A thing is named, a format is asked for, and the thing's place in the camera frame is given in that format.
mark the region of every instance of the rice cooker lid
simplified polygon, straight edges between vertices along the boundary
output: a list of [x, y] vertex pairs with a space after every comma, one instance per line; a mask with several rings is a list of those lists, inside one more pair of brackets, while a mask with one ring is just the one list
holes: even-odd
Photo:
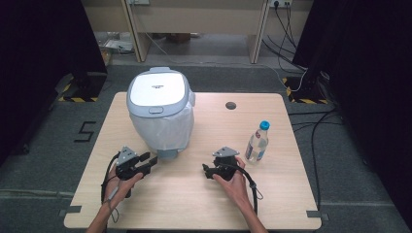
[[183, 109], [189, 100], [186, 77], [168, 68], [138, 75], [127, 92], [127, 107], [138, 117], [167, 117]]

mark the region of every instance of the wrist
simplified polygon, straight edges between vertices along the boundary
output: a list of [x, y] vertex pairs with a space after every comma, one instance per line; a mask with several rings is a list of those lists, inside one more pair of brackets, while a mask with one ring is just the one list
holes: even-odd
[[110, 201], [104, 201], [100, 207], [98, 215], [104, 218], [109, 218], [112, 211], [112, 203]]
[[248, 211], [254, 210], [249, 199], [240, 199], [239, 201], [236, 202], [236, 206], [239, 208], [239, 210], [242, 213], [246, 213]]

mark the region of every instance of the bottle cap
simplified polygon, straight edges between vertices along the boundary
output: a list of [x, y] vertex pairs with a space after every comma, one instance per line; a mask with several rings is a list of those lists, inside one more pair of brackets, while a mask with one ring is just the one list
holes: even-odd
[[263, 120], [261, 123], [260, 123], [260, 129], [262, 129], [262, 130], [268, 130], [269, 129], [269, 127], [270, 127], [270, 123], [269, 123], [269, 121], [267, 121], [267, 120]]

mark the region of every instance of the wooden table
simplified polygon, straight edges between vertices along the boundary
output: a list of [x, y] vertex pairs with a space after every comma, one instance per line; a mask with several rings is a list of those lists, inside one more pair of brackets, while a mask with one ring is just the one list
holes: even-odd
[[[235, 110], [225, 104], [234, 102]], [[258, 216], [267, 229], [318, 229], [319, 218], [308, 217], [316, 204], [279, 94], [196, 93], [194, 126], [189, 146], [172, 161], [158, 161], [135, 185], [130, 198], [118, 206], [122, 229], [241, 230], [247, 224], [220, 186], [205, 178], [202, 163], [213, 167], [212, 152], [223, 146], [243, 153], [261, 120], [271, 123], [269, 145], [262, 161], [246, 165], [263, 199]], [[122, 146], [138, 154], [148, 148], [136, 133], [126, 107], [126, 93], [118, 93], [106, 116], [71, 206], [69, 228], [87, 228], [100, 208], [100, 185], [110, 159]], [[248, 188], [252, 201], [252, 192]]]

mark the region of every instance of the printed number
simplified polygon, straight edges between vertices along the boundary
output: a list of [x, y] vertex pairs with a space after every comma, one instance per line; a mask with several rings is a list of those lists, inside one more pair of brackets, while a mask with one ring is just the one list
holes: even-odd
[[84, 121], [82, 124], [82, 128], [79, 130], [79, 134], [88, 134], [87, 139], [76, 139], [75, 143], [88, 143], [90, 142], [91, 136], [93, 136], [94, 131], [84, 131], [84, 128], [87, 124], [95, 124], [96, 121]]

